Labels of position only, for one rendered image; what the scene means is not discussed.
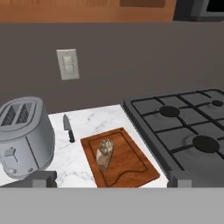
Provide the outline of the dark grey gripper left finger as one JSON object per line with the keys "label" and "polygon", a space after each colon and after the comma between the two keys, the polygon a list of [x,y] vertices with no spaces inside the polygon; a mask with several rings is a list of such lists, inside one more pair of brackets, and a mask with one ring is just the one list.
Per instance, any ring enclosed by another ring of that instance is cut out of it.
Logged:
{"label": "dark grey gripper left finger", "polygon": [[35,171],[28,177],[18,180],[3,187],[11,188],[49,188],[56,187],[56,171]]}

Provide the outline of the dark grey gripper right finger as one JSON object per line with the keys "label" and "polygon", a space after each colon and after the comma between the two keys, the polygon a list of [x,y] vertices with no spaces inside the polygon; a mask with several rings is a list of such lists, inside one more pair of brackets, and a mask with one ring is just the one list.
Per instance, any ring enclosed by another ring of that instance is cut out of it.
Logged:
{"label": "dark grey gripper right finger", "polygon": [[168,187],[190,188],[192,179],[185,171],[170,171],[168,175]]}

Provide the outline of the brown wooden cutting board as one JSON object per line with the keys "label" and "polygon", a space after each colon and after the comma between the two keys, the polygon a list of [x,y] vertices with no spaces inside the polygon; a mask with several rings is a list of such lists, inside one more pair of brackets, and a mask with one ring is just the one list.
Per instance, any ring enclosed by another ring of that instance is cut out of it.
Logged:
{"label": "brown wooden cutting board", "polygon": [[[97,150],[104,139],[115,144],[106,170],[96,162]],[[139,187],[160,177],[124,128],[82,138],[80,142],[98,187]]]}

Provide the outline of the brown bread loaf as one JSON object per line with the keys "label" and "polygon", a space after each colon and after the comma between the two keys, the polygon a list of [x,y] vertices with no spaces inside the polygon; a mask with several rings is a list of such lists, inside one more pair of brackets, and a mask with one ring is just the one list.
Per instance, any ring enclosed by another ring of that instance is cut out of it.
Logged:
{"label": "brown bread loaf", "polygon": [[111,139],[103,139],[100,141],[96,152],[96,163],[101,171],[106,171],[109,168],[114,146],[114,141]]}

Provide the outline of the silver toaster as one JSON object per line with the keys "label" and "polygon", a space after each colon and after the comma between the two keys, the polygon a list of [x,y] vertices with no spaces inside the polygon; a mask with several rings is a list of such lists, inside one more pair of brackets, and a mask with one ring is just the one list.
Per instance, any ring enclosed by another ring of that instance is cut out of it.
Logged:
{"label": "silver toaster", "polygon": [[0,163],[12,179],[44,170],[53,161],[55,133],[43,100],[21,97],[0,107]]}

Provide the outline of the dark grey gas hob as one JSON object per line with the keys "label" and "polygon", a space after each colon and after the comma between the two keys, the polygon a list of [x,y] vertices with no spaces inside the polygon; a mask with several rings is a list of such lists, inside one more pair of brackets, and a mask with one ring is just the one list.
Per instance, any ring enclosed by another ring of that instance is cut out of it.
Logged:
{"label": "dark grey gas hob", "polygon": [[123,109],[167,179],[185,171],[192,187],[224,187],[223,91],[126,99]]}

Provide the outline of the dark grey range hood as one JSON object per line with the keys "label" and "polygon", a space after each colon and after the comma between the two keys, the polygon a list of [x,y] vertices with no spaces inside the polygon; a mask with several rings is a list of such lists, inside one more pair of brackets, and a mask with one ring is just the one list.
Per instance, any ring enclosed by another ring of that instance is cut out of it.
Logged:
{"label": "dark grey range hood", "polygon": [[224,0],[177,0],[173,20],[223,21]]}

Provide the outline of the black-handled kitchen knife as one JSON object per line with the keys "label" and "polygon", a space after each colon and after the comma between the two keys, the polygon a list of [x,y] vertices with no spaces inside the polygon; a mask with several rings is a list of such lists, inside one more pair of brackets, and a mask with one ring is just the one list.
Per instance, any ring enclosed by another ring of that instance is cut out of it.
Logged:
{"label": "black-handled kitchen knife", "polygon": [[71,127],[71,124],[69,122],[67,115],[63,115],[63,125],[64,125],[64,130],[66,130],[68,132],[69,141],[71,143],[74,143],[75,142],[74,133],[72,131],[72,127]]}

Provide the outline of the white wall socket plate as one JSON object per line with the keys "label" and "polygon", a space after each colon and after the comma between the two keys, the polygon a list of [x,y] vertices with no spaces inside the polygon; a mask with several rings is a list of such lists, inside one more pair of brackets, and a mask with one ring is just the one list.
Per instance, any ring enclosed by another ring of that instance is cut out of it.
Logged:
{"label": "white wall socket plate", "polygon": [[60,49],[56,51],[61,79],[63,81],[80,78],[78,56],[75,49]]}

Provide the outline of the orange wooden wall cabinet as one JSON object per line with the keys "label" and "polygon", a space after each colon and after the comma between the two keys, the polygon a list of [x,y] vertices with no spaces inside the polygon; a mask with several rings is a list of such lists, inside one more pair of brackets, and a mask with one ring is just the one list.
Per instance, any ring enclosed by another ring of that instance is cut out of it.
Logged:
{"label": "orange wooden wall cabinet", "polygon": [[171,22],[177,0],[0,0],[0,23]]}

